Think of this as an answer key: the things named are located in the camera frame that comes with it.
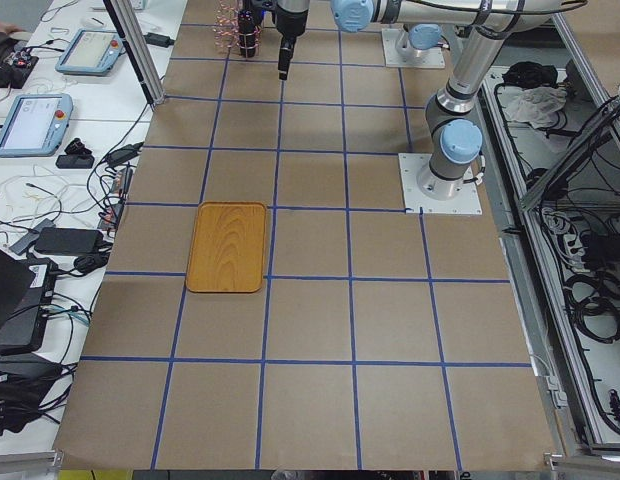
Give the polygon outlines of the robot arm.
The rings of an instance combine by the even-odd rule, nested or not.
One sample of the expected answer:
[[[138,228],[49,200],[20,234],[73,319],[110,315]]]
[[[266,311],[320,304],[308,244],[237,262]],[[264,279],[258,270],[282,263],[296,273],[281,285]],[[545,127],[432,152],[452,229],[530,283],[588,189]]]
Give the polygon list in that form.
[[[288,78],[288,72],[296,40],[306,29],[309,1],[275,1],[275,26],[281,34],[279,47],[278,73],[280,80]],[[372,22],[395,23],[399,17],[401,1],[331,1],[335,24],[350,33],[366,28]],[[437,46],[441,29],[435,23],[424,20],[408,21],[395,41],[395,51],[403,61],[410,61],[422,52]]]
[[[479,87],[505,40],[533,29],[551,15],[585,6],[584,1],[389,1],[379,9],[384,23],[467,25],[469,39],[446,85],[429,100],[426,120],[434,146],[429,163],[417,175],[420,190],[436,200],[450,200],[478,157],[480,129],[465,118]]]

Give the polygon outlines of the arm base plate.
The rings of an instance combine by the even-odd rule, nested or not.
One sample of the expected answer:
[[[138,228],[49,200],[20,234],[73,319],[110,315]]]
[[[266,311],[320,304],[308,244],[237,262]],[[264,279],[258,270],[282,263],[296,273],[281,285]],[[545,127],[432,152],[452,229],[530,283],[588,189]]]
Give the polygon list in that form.
[[[395,68],[443,69],[442,30],[437,24],[382,31],[385,65]]]
[[[461,179],[442,180],[430,169],[428,153],[400,153],[399,173],[404,210],[409,214],[479,216],[478,187],[468,166]]]

